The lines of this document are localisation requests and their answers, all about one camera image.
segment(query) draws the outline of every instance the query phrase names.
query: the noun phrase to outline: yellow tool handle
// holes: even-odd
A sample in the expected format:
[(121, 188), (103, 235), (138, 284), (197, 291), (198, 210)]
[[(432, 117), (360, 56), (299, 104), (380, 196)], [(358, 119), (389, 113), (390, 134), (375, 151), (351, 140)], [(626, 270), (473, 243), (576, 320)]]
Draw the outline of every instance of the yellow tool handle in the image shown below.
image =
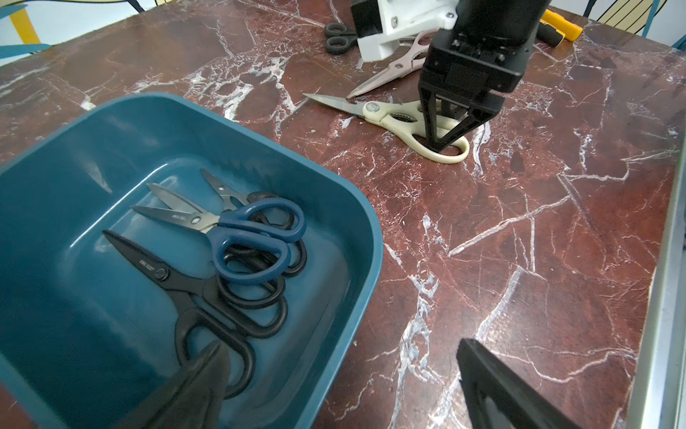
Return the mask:
[(550, 10), (546, 10), (541, 19), (565, 33), (565, 38), (571, 42), (574, 42), (581, 35), (581, 32), (584, 31), (584, 29), (578, 25), (564, 19), (562, 15)]

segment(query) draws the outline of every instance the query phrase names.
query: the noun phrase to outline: scissor handle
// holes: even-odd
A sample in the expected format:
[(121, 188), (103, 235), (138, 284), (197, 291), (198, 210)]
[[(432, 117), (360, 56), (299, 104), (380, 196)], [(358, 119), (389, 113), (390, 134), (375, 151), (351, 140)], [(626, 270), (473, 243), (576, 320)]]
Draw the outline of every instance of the scissor handle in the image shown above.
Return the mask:
[[(246, 265), (253, 270), (264, 270), (267, 268), (267, 265), (257, 258), (248, 259), (246, 262)], [(263, 283), (262, 287), (271, 293), (276, 292), (276, 287), (274, 287), (270, 281)], [(222, 297), (217, 279), (215, 278), (209, 279), (205, 283), (202, 291), (202, 298), (222, 316), (233, 322), (233, 324), (236, 325), (236, 330), (238, 332), (253, 338), (273, 337), (281, 331), (281, 328), (288, 317), (288, 303), (286, 302), (283, 293), (279, 295), (279, 298), (276, 300), (276, 316), (272, 319), (270, 324), (266, 326), (258, 324), (250, 317), (246, 316), (237, 305), (225, 300), (224, 297)]]
[(255, 350), (246, 339), (235, 331), (224, 326), (216, 318), (206, 313), (200, 308), (189, 308), (179, 314), (176, 320), (174, 342), (176, 344), (176, 357), (181, 365), (186, 364), (191, 359), (188, 350), (188, 337), (197, 327), (204, 327), (215, 334), (223, 343), (234, 349), (243, 358), (243, 374), (238, 382), (226, 387), (224, 399), (237, 396), (246, 390), (248, 384), (255, 374)]
[[(282, 240), (266, 235), (242, 229), (214, 227), (207, 231), (206, 236), (210, 240), (212, 262), (215, 264), (219, 275), (233, 283), (254, 285), (274, 280), (288, 268), (288, 264), (291, 261), (291, 249), (288, 245)], [(226, 249), (234, 244), (241, 244), (242, 246), (256, 248), (273, 255), (279, 255), (279, 258), (274, 265), (265, 270), (256, 273), (234, 273), (228, 269), (226, 262), (224, 262)]]
[[(250, 265), (249, 262), (245, 262), (244, 260), (235, 257), (234, 255), (231, 255), (230, 253), (224, 256), (224, 261), (226, 262), (232, 259), (238, 259), (239, 261), (252, 267), (252, 265)], [(271, 306), (272, 304), (276, 303), (276, 301), (283, 294), (283, 291), (286, 288), (286, 280), (284, 280), (283, 276), (280, 275), (275, 280), (272, 280), (269, 284), (264, 283), (260, 285), (262, 286), (262, 288), (265, 288), (266, 290), (270, 291), (270, 295), (260, 299), (247, 299), (236, 295), (231, 290), (231, 283), (222, 276), (215, 276), (215, 280), (217, 282), (217, 289), (221, 300), (228, 303), (229, 305), (234, 305), (240, 308), (246, 308), (248, 310), (259, 310), (261, 308), (267, 308)]]
[[(299, 258), (295, 264), (289, 265), (288, 268), (283, 271), (284, 277), (295, 277), (305, 269), (305, 264), (307, 264), (307, 249), (305, 248), (303, 240), (300, 239), (296, 241), (295, 246), (300, 253)], [(271, 253), (257, 252), (257, 255), (269, 265), (272, 265), (276, 261), (276, 256)]]
[(343, 23), (329, 23), (324, 26), (324, 35), (326, 37), (357, 36), (357, 32)]
[[(367, 108), (371, 103), (375, 104), (374, 108)], [(421, 113), (420, 108), (421, 103), (416, 101), (403, 104), (367, 102), (362, 109), (364, 120), (389, 130), (421, 156), (442, 164), (455, 164), (464, 161), (467, 155), (469, 155), (469, 141), (464, 136), (451, 143), (451, 145), (462, 151), (461, 154), (454, 156), (434, 152), (414, 138), (415, 135), (426, 137), (424, 114)], [(414, 122), (399, 121), (393, 117), (394, 114), (402, 117), (411, 117), (414, 119)], [(456, 119), (437, 115), (436, 134), (439, 137), (443, 137), (459, 123), (460, 121)]]
[(333, 55), (345, 54), (357, 44), (357, 36), (333, 36), (324, 42), (324, 48)]
[[(263, 200), (265, 198), (281, 198), (281, 197), (276, 195), (273, 192), (268, 192), (268, 191), (251, 192), (248, 194), (248, 197), (247, 197), (248, 203), (260, 201), (260, 200)], [(291, 229), (293, 227), (293, 224), (296, 221), (296, 216), (292, 212), (288, 212), (288, 220), (283, 225), (270, 223), (269, 220), (267, 219), (267, 216), (265, 216), (264, 213), (256, 213), (256, 214), (252, 215), (251, 220), (256, 220), (257, 222), (264, 223), (265, 225), (272, 225), (273, 227), (276, 227), (279, 229)]]
[[(256, 213), (273, 208), (293, 213), (298, 222), (291, 229), (281, 229), (250, 220)], [(225, 211), (219, 217), (218, 224), (220, 227), (244, 229), (254, 233), (266, 234), (286, 243), (295, 243), (305, 234), (305, 215), (303, 210), (295, 202), (286, 200), (285, 198), (265, 198), (260, 201), (252, 202), (237, 210)]]

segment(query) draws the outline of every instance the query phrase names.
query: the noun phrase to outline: cream-handled kitchen shears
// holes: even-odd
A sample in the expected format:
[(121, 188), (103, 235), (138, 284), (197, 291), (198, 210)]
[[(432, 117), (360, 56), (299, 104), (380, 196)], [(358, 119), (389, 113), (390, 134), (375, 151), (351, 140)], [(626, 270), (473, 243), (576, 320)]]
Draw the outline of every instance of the cream-handled kitchen shears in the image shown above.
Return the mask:
[[(469, 155), (469, 142), (465, 137), (460, 137), (452, 143), (453, 146), (462, 151), (461, 154), (454, 156), (434, 152), (414, 138), (415, 135), (426, 137), (424, 115), (422, 114), (419, 101), (403, 104), (374, 101), (355, 102), (353, 104), (348, 103), (344, 98), (332, 97), (330, 95), (305, 93), (303, 95), (340, 111), (359, 116), (367, 122), (389, 130), (400, 137), (400, 140), (404, 141), (415, 152), (437, 163), (455, 164), (462, 162)], [(436, 131), (438, 137), (445, 136), (459, 123), (456, 119), (437, 115), (436, 126), (438, 129)]]

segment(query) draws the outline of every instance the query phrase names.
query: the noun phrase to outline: blue-handled scissors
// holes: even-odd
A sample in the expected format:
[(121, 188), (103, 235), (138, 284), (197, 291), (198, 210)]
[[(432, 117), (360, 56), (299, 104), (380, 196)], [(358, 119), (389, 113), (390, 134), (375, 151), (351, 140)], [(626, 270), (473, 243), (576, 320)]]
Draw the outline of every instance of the blue-handled scissors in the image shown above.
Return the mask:
[[(212, 187), (212, 189), (215, 190), (215, 192), (217, 192), (217, 195), (222, 198), (222, 201), (224, 201), (224, 210), (236, 210), (236, 206), (234, 204), (235, 202), (238, 202), (241, 206), (244, 206), (258, 200), (263, 200), (264, 198), (280, 198), (278, 195), (273, 194), (272, 192), (265, 191), (242, 194), (234, 189), (231, 189), (226, 183), (222, 182), (218, 177), (215, 177), (206, 169), (201, 168), (200, 172), (202, 173), (203, 177), (205, 177), (207, 183)], [(257, 215), (251, 217), (251, 220), (261, 222), (266, 225), (272, 225), (273, 227), (280, 229), (291, 229), (293, 227), (293, 223), (295, 222), (295, 216), (293, 216), (293, 213), (286, 214), (288, 216), (288, 220), (286, 220), (284, 224), (275, 224), (270, 222), (264, 213), (258, 213)], [(297, 250), (296, 261), (292, 265), (289, 265), (288, 268), (286, 268), (286, 271), (283, 272), (283, 275), (286, 277), (293, 277), (300, 274), (307, 263), (307, 250), (305, 249), (305, 243), (303, 240), (298, 240), (295, 242), (294, 246)], [(259, 257), (269, 265), (273, 265), (276, 261), (276, 257), (271, 253), (261, 252), (253, 248), (231, 246), (228, 251), (238, 258)]]
[[(303, 210), (290, 200), (266, 198), (215, 215), (160, 185), (150, 183), (148, 187), (170, 209), (144, 206), (133, 206), (132, 209), (145, 216), (205, 234), (212, 246), (212, 262), (218, 273), (233, 283), (260, 284), (276, 279), (288, 268), (291, 260), (287, 243), (298, 241), (305, 233)], [(280, 229), (250, 220), (256, 213), (271, 208), (294, 214), (297, 223), (291, 229)], [(235, 273), (228, 269), (224, 261), (226, 249), (235, 244), (269, 252), (279, 258), (269, 268), (257, 273)]]

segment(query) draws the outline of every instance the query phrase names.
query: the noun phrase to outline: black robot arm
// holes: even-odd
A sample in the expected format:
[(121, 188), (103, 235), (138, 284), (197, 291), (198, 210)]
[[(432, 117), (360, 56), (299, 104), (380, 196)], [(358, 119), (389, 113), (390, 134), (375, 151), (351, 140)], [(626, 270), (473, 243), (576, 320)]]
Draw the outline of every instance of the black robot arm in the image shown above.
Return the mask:
[[(550, 0), (460, 0), (452, 30), (434, 36), (419, 77), (426, 146), (440, 152), (495, 117), (524, 75), (539, 21)], [(438, 114), (461, 118), (445, 136), (436, 132)]]

